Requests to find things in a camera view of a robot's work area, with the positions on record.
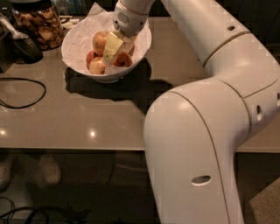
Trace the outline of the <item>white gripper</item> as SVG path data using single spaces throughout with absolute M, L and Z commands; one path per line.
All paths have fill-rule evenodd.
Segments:
M 114 62 L 117 53 L 129 53 L 131 47 L 136 42 L 136 35 L 144 28 L 151 6 L 155 1 L 156 0 L 117 1 L 113 14 L 113 25 L 117 31 L 111 31 L 109 33 L 103 52 L 103 59 L 107 64 L 112 64 Z

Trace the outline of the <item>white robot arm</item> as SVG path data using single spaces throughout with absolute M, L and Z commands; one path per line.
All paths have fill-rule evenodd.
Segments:
M 235 151 L 279 110 L 279 65 L 216 0 L 161 0 L 208 78 L 159 96 L 144 121 L 161 224 L 244 224 Z

